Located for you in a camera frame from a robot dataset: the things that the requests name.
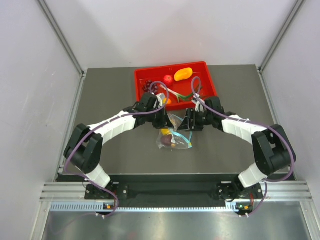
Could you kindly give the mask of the clear zip top bag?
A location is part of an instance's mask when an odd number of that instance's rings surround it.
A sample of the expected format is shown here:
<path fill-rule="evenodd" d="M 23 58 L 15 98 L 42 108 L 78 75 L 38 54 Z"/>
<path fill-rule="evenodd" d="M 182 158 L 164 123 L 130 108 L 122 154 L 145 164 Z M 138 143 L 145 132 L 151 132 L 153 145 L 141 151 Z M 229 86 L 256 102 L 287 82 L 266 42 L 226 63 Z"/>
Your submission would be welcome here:
<path fill-rule="evenodd" d="M 161 133 L 161 129 L 159 130 L 159 135 L 157 137 L 156 143 L 159 149 L 177 149 L 177 150 L 187 150 L 193 147 L 192 145 L 192 136 L 193 133 L 190 131 L 179 131 L 177 130 L 177 118 L 176 114 L 169 113 L 169 119 L 172 123 L 172 128 L 170 128 L 171 135 L 172 135 L 172 143 L 176 144 L 175 148 L 171 146 L 164 146 L 161 144 L 161 137 L 163 136 Z"/>

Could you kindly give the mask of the yellow fake corn cob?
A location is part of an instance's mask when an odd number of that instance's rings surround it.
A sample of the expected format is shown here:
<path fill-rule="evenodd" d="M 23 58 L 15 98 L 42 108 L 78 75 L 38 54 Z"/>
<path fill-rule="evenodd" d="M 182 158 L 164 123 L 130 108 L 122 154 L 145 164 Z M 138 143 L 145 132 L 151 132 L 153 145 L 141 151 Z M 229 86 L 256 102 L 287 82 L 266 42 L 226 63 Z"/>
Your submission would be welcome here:
<path fill-rule="evenodd" d="M 187 67 L 187 68 L 178 70 L 174 74 L 173 78 L 176 82 L 180 82 L 180 81 L 189 79 L 192 75 L 193 75 L 193 69 L 191 67 Z"/>

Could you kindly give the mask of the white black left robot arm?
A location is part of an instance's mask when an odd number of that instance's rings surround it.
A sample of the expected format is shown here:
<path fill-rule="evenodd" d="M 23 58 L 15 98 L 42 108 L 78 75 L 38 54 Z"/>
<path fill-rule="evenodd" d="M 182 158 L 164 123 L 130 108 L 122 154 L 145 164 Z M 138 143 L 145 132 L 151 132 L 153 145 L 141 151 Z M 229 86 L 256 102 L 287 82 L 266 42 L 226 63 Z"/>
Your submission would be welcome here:
<path fill-rule="evenodd" d="M 154 128 L 164 128 L 169 119 L 165 110 L 168 98 L 164 93 L 144 93 L 133 106 L 124 108 L 114 117 L 92 125 L 78 124 L 65 147 L 65 167 L 72 164 L 83 177 L 96 186 L 102 198 L 114 191 L 110 176 L 100 165 L 103 145 L 120 134 L 152 123 Z"/>

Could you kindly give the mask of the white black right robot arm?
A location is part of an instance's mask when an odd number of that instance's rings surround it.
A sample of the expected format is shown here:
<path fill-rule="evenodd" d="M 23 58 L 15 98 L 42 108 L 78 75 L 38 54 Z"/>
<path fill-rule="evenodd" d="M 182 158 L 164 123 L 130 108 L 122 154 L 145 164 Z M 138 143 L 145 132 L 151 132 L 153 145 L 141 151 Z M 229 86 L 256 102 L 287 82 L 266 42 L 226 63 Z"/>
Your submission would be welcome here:
<path fill-rule="evenodd" d="M 194 97 L 194 108 L 188 108 L 178 127 L 180 131 L 199 132 L 205 126 L 246 141 L 253 147 L 254 163 L 232 180 L 227 192 L 221 195 L 227 200 L 245 198 L 262 180 L 286 167 L 294 167 L 297 157 L 281 125 L 261 125 L 241 118 L 233 112 L 225 112 L 219 97 L 205 100 Z"/>

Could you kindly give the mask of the yellow fake lemon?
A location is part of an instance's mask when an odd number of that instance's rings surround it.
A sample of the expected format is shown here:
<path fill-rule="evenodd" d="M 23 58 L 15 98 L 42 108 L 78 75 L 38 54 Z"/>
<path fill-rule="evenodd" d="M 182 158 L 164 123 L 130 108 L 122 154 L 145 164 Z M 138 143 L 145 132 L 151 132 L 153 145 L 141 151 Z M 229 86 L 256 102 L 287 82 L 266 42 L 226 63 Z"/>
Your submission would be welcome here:
<path fill-rule="evenodd" d="M 171 134 L 171 130 L 169 128 L 162 128 L 160 131 L 161 131 L 161 134 L 164 136 Z"/>

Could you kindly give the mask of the yellow green fake mango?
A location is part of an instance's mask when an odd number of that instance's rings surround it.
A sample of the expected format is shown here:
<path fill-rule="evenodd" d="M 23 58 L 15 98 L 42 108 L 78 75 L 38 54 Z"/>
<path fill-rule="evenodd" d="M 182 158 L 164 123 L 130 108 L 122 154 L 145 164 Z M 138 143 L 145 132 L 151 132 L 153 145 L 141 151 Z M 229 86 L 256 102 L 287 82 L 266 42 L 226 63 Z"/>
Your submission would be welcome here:
<path fill-rule="evenodd" d="M 169 98 L 164 98 L 163 101 L 162 101 L 162 104 L 163 105 L 170 105 L 172 104 L 172 101 L 169 99 Z"/>

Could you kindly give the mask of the green fake scallion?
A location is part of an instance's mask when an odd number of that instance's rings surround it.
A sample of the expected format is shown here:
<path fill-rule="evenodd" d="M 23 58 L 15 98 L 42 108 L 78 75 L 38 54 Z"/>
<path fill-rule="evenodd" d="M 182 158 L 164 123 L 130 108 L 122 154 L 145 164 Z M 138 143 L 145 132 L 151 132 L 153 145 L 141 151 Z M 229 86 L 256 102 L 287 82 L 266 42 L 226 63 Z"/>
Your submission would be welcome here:
<path fill-rule="evenodd" d="M 197 85 L 196 88 L 194 89 L 196 91 L 196 93 L 198 93 L 198 97 L 200 97 L 201 99 L 205 99 L 208 96 L 207 95 L 200 95 L 201 90 L 203 89 L 202 85 Z M 184 102 L 189 102 L 191 101 L 191 99 L 194 97 L 193 93 L 190 93 L 189 95 L 182 95 L 178 92 L 175 92 L 171 89 L 168 89 L 168 92 L 171 93 L 172 95 L 174 95 L 177 98 L 177 102 L 179 103 L 180 101 L 184 101 Z"/>

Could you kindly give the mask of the dark red fake grapes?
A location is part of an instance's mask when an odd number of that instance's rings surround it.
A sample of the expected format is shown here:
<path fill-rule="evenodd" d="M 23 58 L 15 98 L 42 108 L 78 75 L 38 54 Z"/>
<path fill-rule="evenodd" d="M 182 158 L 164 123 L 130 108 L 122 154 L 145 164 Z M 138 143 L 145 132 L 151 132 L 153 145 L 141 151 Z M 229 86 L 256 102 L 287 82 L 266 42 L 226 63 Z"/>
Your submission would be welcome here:
<path fill-rule="evenodd" d="M 147 80 L 143 87 L 142 87 L 142 90 L 145 92 L 145 93 L 154 93 L 154 94 L 157 94 L 158 93 L 158 90 L 159 90 L 159 87 L 156 83 L 153 83 L 152 80 Z"/>

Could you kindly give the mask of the red fake strawberry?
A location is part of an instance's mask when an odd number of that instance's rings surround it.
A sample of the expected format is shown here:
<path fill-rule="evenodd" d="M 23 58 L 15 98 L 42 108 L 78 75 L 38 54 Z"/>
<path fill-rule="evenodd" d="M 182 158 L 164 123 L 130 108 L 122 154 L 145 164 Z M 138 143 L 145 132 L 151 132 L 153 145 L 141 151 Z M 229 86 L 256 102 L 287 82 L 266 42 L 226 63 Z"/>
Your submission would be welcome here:
<path fill-rule="evenodd" d="M 163 77 L 163 83 L 167 86 L 170 87 L 174 83 L 174 78 L 171 75 L 165 75 Z"/>

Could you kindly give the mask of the red plastic tray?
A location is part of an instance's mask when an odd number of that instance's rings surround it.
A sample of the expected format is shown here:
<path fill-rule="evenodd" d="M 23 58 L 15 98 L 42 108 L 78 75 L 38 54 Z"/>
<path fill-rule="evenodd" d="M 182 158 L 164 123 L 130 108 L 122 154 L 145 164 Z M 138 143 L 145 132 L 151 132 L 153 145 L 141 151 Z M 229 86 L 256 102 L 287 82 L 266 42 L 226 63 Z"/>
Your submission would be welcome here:
<path fill-rule="evenodd" d="M 192 93 L 191 85 L 192 79 L 194 77 L 199 77 L 200 80 L 196 80 L 194 82 L 194 89 L 197 85 L 203 86 L 200 95 L 207 95 L 208 97 L 217 96 L 217 91 L 215 85 L 212 81 L 211 74 L 207 63 L 204 61 L 198 62 L 188 62 L 188 63 L 180 63 L 173 65 L 165 65 L 165 66 L 157 66 L 157 67 L 148 67 L 148 68 L 140 68 L 134 71 L 134 81 L 135 81 L 135 92 L 136 92 L 136 100 L 140 101 L 142 95 L 145 93 L 143 91 L 143 85 L 147 80 L 151 80 L 152 82 L 160 81 L 163 82 L 163 78 L 166 75 L 171 75 L 174 77 L 175 73 L 178 70 L 184 68 L 192 68 L 193 75 L 187 79 L 182 81 L 173 82 L 172 86 L 169 86 L 168 89 L 173 90 L 181 95 L 189 95 Z M 185 110 L 187 108 L 192 108 L 195 105 L 191 101 L 180 101 L 178 103 L 177 98 L 169 93 L 169 99 L 172 101 L 172 104 L 168 104 L 166 106 L 167 111 L 178 111 Z"/>

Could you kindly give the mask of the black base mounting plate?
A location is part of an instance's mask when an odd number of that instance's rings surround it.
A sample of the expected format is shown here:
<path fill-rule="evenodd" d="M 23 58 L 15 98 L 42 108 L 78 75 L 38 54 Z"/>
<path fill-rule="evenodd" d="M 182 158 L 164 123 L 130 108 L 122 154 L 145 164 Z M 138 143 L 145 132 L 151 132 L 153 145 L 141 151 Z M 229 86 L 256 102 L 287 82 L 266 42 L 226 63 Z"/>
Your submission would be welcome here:
<path fill-rule="evenodd" d="M 234 200 L 245 195 L 236 192 L 230 183 L 221 182 L 114 182 L 106 187 L 119 200 L 136 199 L 139 196 L 199 196 L 214 200 Z"/>

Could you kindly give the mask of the left aluminium frame post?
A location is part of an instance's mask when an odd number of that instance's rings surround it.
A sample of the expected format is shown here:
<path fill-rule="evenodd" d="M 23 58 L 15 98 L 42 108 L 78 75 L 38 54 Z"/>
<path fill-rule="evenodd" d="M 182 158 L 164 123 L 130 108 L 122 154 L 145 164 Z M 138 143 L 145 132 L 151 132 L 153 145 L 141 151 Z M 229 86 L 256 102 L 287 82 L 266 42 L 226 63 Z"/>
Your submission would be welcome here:
<path fill-rule="evenodd" d="M 63 47 L 65 53 L 67 54 L 68 58 L 70 59 L 71 63 L 73 64 L 74 68 L 78 72 L 78 74 L 83 77 L 85 74 L 85 71 L 81 67 L 79 61 L 76 58 L 76 55 L 74 54 L 74 51 L 72 50 L 65 34 L 63 33 L 62 29 L 60 28 L 56 18 L 54 17 L 49 5 L 45 0 L 36 0 L 36 3 L 40 7 L 41 11 L 45 15 L 45 18 L 47 19 L 49 25 L 51 26 L 53 32 L 55 33 L 56 37 L 58 38 L 58 41 L 60 42 L 61 46 Z"/>

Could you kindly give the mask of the aluminium frame post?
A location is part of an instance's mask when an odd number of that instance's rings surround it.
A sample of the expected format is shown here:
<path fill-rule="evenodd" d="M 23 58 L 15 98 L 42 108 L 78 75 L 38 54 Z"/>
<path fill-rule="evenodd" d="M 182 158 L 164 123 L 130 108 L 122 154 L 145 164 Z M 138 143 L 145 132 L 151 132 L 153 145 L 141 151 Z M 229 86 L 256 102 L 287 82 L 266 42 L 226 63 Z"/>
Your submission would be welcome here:
<path fill-rule="evenodd" d="M 276 50 L 282 43 L 284 37 L 286 36 L 288 30 L 290 29 L 291 25 L 295 21 L 296 17 L 298 16 L 300 10 L 302 9 L 303 5 L 305 4 L 305 0 L 295 0 L 292 8 L 290 9 L 288 15 L 284 19 L 284 22 L 281 24 L 278 33 L 276 34 L 270 48 L 268 49 L 265 57 L 263 58 L 260 66 L 257 68 L 258 73 L 261 75 L 263 71 L 268 66 L 270 60 L 272 59 L 273 55 L 275 54 Z"/>
<path fill-rule="evenodd" d="M 78 74 L 83 77 L 85 74 L 85 71 L 81 67 L 79 61 L 76 58 L 76 55 L 74 54 L 74 51 L 72 50 L 65 34 L 63 33 L 62 29 L 60 28 L 56 18 L 54 17 L 49 5 L 45 0 L 36 0 L 36 3 L 40 7 L 41 11 L 45 15 L 45 18 L 47 19 L 49 25 L 51 26 L 53 32 L 55 33 L 56 37 L 58 38 L 58 41 L 60 42 L 61 46 L 63 47 L 65 53 L 67 54 L 68 58 L 70 59 L 71 63 L 73 64 L 74 68 L 78 72 Z"/>

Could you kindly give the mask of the right aluminium frame post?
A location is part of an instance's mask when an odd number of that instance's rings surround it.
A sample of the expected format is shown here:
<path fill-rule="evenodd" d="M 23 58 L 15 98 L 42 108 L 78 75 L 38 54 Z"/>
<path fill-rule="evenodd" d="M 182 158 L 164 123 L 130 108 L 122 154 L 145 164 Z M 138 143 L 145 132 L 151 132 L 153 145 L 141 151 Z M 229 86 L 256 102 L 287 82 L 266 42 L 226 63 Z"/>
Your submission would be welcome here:
<path fill-rule="evenodd" d="M 257 68 L 258 73 L 261 75 L 263 71 L 268 66 L 270 60 L 272 59 L 273 55 L 275 54 L 276 50 L 282 43 L 284 37 L 286 36 L 288 30 L 290 29 L 291 25 L 295 21 L 296 17 L 298 16 L 300 10 L 302 9 L 303 5 L 305 4 L 305 0 L 295 0 L 292 8 L 290 9 L 288 15 L 284 19 L 284 22 L 281 24 L 278 33 L 276 34 L 270 48 L 268 49 L 265 57 L 263 58 L 260 66 Z"/>

